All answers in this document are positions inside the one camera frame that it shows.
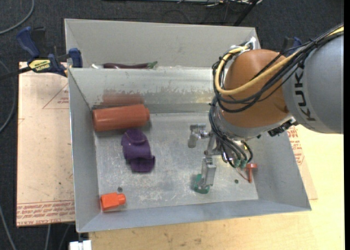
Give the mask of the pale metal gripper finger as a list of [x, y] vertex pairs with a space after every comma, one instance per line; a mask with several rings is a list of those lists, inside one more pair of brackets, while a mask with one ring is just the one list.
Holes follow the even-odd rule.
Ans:
[[197, 141], [209, 137], [209, 132], [206, 131], [206, 124], [191, 124], [190, 136], [188, 139], [188, 147], [195, 148]]
[[215, 172], [217, 166], [214, 164], [212, 158], [203, 158], [201, 170], [201, 189], [207, 189], [214, 184]]

